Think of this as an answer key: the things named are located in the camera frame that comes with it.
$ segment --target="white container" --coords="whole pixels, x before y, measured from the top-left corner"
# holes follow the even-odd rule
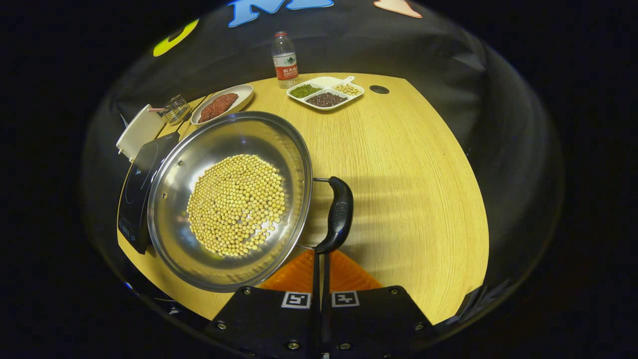
[[[330,111],[330,110],[336,109],[339,106],[345,105],[346,103],[348,103],[348,102],[354,100],[355,98],[363,95],[363,92],[365,92],[365,90],[361,86],[353,84],[352,80],[354,80],[354,79],[355,79],[354,76],[348,76],[348,77],[346,77],[343,80],[342,79],[337,79],[336,77],[330,77],[330,76],[316,77],[316,78],[314,78],[312,80],[308,80],[308,81],[300,83],[299,85],[291,87],[290,89],[288,89],[288,91],[286,91],[286,94],[290,98],[293,98],[294,100],[302,102],[302,103],[304,103],[304,104],[306,104],[306,105],[308,105],[310,107],[314,107],[314,108],[316,108],[318,110],[321,110],[321,111]],[[321,90],[319,90],[319,91],[317,91],[317,92],[315,92],[313,94],[310,94],[310,95],[308,95],[308,96],[306,96],[304,98],[297,98],[297,97],[294,97],[293,95],[290,94],[290,92],[293,91],[294,89],[296,89],[297,87],[303,86],[303,85],[306,85],[306,84],[309,84],[310,86],[313,86],[314,88],[320,88]],[[340,92],[340,91],[337,91],[337,90],[334,89],[336,86],[345,85],[345,84],[348,84],[348,85],[354,87],[355,89],[358,89],[360,91],[360,93],[355,95],[355,96],[350,96],[350,95],[346,95],[343,92]],[[313,105],[312,103],[307,102],[307,100],[309,98],[311,98],[313,96],[316,96],[316,95],[320,95],[322,93],[332,93],[333,95],[338,95],[338,96],[341,96],[341,97],[345,97],[346,100],[344,102],[337,103],[335,106],[330,106],[330,107],[319,107],[319,106]]]
[[[153,141],[164,126],[164,120],[157,112],[147,111],[150,108],[151,105],[146,105],[135,115],[115,144],[119,149],[118,154],[124,153],[131,163],[140,148],[145,143]]]
[[[213,101],[215,101],[215,99],[221,95],[225,95],[228,93],[236,93],[237,94],[237,99],[235,100],[235,102],[233,102],[233,104],[228,108],[228,110],[226,110],[226,112],[222,113],[221,115],[212,118],[208,121],[204,121],[202,123],[197,123],[197,121],[200,120],[200,118],[202,118],[202,110],[204,109],[204,107],[210,105]],[[204,123],[207,123],[209,121],[212,121],[214,119],[218,119],[222,116],[225,116],[227,114],[234,114],[235,112],[239,112],[241,111],[241,109],[243,109],[248,102],[250,102],[250,100],[252,100],[254,95],[253,92],[253,87],[250,85],[239,85],[239,86],[234,86],[231,88],[227,88],[225,90],[222,90],[218,93],[216,93],[213,97],[209,98],[208,100],[202,102],[201,105],[199,105],[195,111],[193,111],[193,115],[191,117],[191,123],[195,126],[200,126],[203,125]]]

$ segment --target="black wok handle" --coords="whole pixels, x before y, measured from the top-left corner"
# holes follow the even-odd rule
[[[354,199],[350,187],[337,177],[313,178],[313,180],[329,183],[334,192],[334,199],[328,212],[328,235],[315,247],[316,254],[328,254],[339,248],[350,233]]]

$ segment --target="table surface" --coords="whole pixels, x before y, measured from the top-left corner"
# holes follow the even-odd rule
[[[271,112],[288,120],[308,145],[313,175],[337,176],[350,185],[355,215],[341,251],[383,286],[403,286],[430,322],[439,323],[453,316],[464,296],[483,283],[489,238],[479,186],[448,126],[407,80],[364,73],[300,78],[350,75],[366,92],[336,110],[319,111],[292,100],[272,78],[249,83],[255,95],[244,111]],[[372,92],[371,85],[390,93]],[[158,136],[175,129],[165,126]],[[183,124],[181,139],[194,129],[190,122]],[[323,239],[331,202],[330,186],[314,186],[299,244],[316,245]],[[207,319],[232,296],[183,282],[152,246],[141,255],[119,231],[117,239],[153,284]]]

